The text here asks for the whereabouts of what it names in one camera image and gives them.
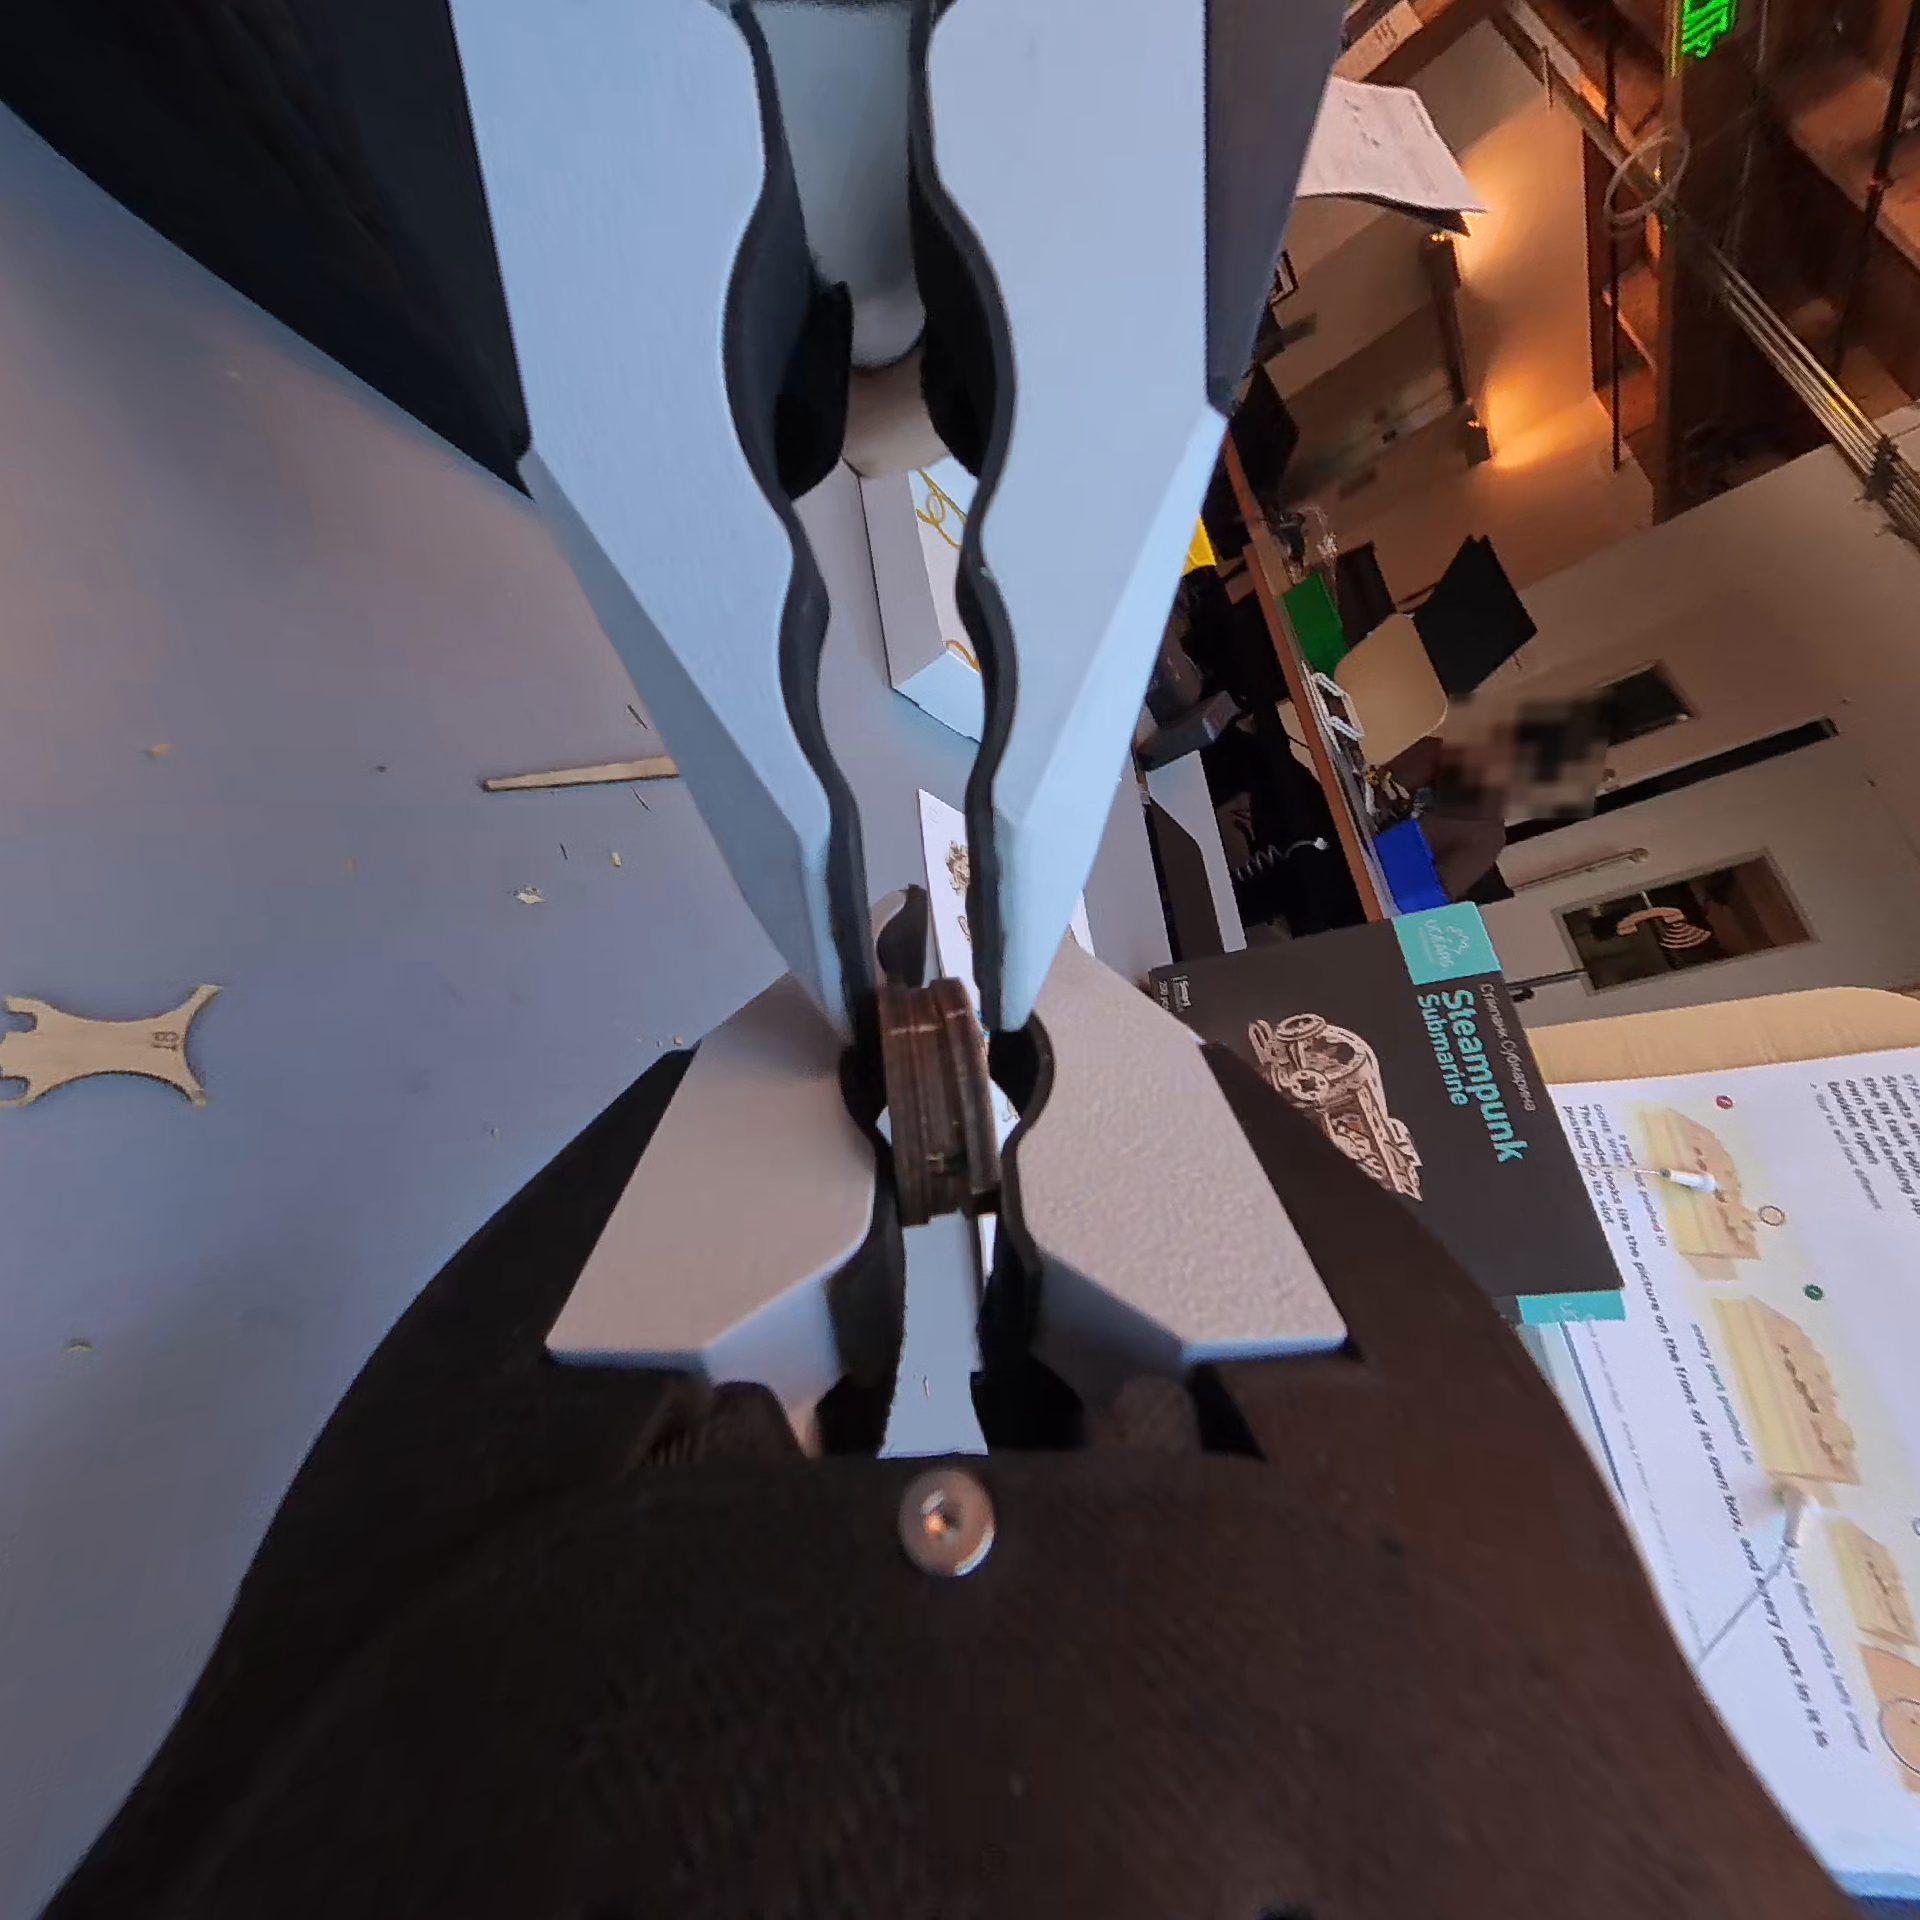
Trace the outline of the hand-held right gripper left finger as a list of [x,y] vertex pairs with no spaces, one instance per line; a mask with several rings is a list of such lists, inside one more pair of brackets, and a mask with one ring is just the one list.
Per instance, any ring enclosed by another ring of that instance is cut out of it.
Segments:
[[877,937],[901,918],[924,931],[909,900],[872,905],[851,1036],[781,976],[690,1052],[546,1332],[548,1360],[763,1387],[805,1452],[885,1452],[909,1262],[880,1134]]

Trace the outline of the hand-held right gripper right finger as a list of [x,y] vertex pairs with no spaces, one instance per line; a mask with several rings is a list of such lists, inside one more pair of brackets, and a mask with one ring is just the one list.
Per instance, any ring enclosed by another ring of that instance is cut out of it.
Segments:
[[1064,939],[1028,1027],[980,1297],[991,1452],[1075,1450],[1126,1396],[1335,1354],[1348,1329],[1204,1045]]

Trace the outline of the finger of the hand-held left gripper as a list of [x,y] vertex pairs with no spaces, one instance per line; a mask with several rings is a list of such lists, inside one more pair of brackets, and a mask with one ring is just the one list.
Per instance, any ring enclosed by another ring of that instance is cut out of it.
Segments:
[[843,1040],[872,1006],[829,594],[780,474],[814,275],[749,8],[450,8],[531,446],[518,477],[738,891]]
[[1091,875],[1220,417],[1206,8],[924,4],[917,182],[988,329],[958,601],[988,681],[973,972],[1018,1032]]

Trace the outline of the wooden wheel disc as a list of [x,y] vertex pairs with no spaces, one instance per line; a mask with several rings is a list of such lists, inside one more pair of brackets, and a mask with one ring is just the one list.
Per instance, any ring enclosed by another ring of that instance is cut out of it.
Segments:
[[967,986],[948,976],[919,988],[883,981],[876,1018],[901,1225],[997,1211],[991,1077]]

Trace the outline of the grey desk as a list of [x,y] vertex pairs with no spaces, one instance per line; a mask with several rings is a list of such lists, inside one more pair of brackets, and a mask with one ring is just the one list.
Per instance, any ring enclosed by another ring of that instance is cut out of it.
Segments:
[[332,1410],[418,1292],[783,961],[682,785],[534,907],[276,868],[275,765],[658,738],[531,506],[5,115],[5,994],[214,982],[192,1107],[5,1114],[5,1915],[174,1726]]

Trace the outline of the person's left hand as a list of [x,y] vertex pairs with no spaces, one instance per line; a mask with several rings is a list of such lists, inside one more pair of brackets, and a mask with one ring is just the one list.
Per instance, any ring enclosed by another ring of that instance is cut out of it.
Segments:
[[859,477],[931,469],[951,454],[924,393],[924,344],[883,368],[853,365],[843,462]]

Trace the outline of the group of yellow rubber bands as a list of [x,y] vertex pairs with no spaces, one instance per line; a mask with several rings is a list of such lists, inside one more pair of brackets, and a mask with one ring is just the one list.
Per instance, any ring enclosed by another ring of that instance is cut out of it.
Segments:
[[959,462],[941,458],[914,469],[908,482],[940,643],[976,669],[976,648],[956,601],[976,480]]

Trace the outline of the white cardboard box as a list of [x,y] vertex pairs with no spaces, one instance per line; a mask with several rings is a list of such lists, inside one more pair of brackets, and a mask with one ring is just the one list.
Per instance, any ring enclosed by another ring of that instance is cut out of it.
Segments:
[[940,643],[909,502],[909,474],[901,470],[858,482],[887,680],[894,692],[911,706],[919,706],[959,738],[979,744],[984,722],[980,673],[948,654]]

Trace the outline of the green plastic bin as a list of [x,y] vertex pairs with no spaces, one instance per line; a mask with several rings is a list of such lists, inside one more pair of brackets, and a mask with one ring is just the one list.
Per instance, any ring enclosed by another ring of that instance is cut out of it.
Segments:
[[1310,673],[1330,680],[1350,644],[1327,576],[1310,570],[1280,594],[1280,609]]

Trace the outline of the scattered wood chips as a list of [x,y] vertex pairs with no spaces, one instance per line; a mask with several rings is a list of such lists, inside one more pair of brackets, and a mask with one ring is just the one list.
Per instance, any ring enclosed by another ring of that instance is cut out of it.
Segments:
[[508,777],[597,762],[670,756],[646,741],[591,758],[541,755],[531,765],[494,768],[421,756],[343,763],[326,777],[275,765],[210,805],[210,822],[236,832],[276,868],[312,872],[328,880],[458,880],[510,899],[548,905],[574,875],[626,868],[626,816],[612,830],[574,818],[587,801],[624,795],[624,811],[652,816],[652,792],[670,781],[490,795],[484,777]]

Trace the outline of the illustrated instruction booklet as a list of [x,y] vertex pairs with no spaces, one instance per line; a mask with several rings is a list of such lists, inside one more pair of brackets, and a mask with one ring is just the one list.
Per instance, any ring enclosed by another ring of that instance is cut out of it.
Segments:
[[944,976],[959,978],[979,1004],[970,926],[970,830],[959,806],[919,792],[932,952]]

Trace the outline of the blue plastic bin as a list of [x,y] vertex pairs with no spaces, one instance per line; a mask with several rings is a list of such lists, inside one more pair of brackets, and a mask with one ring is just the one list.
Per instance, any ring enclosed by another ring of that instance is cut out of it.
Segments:
[[1400,821],[1378,830],[1373,853],[1396,917],[1451,905],[1420,821]]

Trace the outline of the instruction sheet in clear stand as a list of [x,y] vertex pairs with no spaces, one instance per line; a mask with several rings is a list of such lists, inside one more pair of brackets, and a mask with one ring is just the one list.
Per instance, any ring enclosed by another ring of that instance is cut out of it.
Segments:
[[1850,1893],[1917,1883],[1916,1048],[1558,1089],[1622,1307],[1542,1338],[1685,1665]]

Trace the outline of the star-shaped wooden offcut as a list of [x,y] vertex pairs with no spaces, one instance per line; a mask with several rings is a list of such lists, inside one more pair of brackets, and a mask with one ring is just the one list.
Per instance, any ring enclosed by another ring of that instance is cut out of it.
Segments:
[[6,994],[2,1078],[15,1085],[2,1096],[5,1112],[20,1112],[60,1089],[93,1077],[136,1077],[205,1107],[205,1091],[188,1060],[188,1038],[203,1009],[221,994],[203,982],[175,1009],[130,1020],[66,1012],[46,1000]]

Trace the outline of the paper sheet on post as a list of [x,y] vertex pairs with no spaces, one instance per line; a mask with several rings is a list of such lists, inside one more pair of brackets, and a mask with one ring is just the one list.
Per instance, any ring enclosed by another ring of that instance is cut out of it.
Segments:
[[1448,230],[1485,210],[1416,92],[1339,76],[1324,92],[1293,196],[1390,209]]

